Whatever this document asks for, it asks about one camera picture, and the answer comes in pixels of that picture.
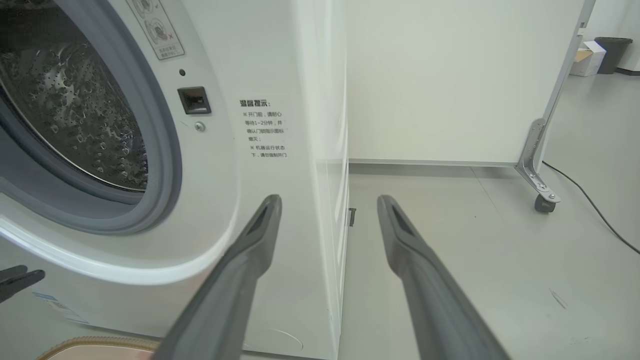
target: washing machine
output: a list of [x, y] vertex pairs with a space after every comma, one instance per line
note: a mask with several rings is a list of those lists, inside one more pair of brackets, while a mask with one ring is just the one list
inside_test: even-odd
[[244, 348], [335, 359], [348, 228], [339, 0], [0, 0], [0, 266], [164, 336], [282, 198]]

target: black trash bin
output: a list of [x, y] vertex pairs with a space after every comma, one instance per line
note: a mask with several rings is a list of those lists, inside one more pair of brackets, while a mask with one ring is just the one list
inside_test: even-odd
[[618, 68], [627, 46], [633, 42], [629, 38], [600, 37], [594, 40], [607, 51], [602, 59], [602, 64], [600, 64], [600, 69], [598, 69], [598, 74], [613, 74]]

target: white box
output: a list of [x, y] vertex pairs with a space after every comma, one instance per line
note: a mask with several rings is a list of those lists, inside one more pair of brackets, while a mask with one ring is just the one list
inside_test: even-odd
[[578, 49], [569, 74], [578, 76], [595, 75], [600, 68], [604, 54], [607, 52], [595, 41], [585, 41], [586, 48]]

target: warning sticker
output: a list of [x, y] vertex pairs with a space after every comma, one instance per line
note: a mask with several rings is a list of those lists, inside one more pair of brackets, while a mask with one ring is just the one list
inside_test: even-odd
[[239, 97], [235, 109], [242, 121], [244, 143], [252, 158], [286, 159], [291, 156], [287, 112], [281, 95]]
[[178, 35], [167, 17], [160, 0], [127, 0], [158, 59], [184, 54]]
[[67, 306], [62, 304], [56, 298], [51, 295], [46, 295], [43, 293], [39, 293], [37, 291], [32, 291], [33, 296], [38, 297], [48, 303], [55, 311], [59, 312], [64, 316], [67, 320], [83, 323], [85, 325], [91, 325], [85, 319], [81, 318], [78, 314], [76, 314], [73, 310], [69, 309]]

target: whiteboard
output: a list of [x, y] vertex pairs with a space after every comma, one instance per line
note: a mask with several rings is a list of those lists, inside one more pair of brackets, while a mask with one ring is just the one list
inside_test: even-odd
[[583, 0], [347, 0], [351, 161], [515, 164]]

